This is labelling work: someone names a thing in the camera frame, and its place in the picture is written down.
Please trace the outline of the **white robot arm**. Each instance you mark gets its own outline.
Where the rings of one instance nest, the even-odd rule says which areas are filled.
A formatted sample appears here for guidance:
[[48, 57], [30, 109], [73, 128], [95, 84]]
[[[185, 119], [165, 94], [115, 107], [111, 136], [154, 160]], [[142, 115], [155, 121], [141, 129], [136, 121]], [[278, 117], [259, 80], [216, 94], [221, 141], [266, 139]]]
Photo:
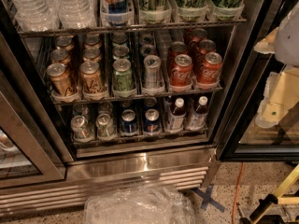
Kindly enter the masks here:
[[274, 54], [277, 61], [299, 66], [299, 2], [282, 20], [279, 27], [259, 41], [254, 50]]

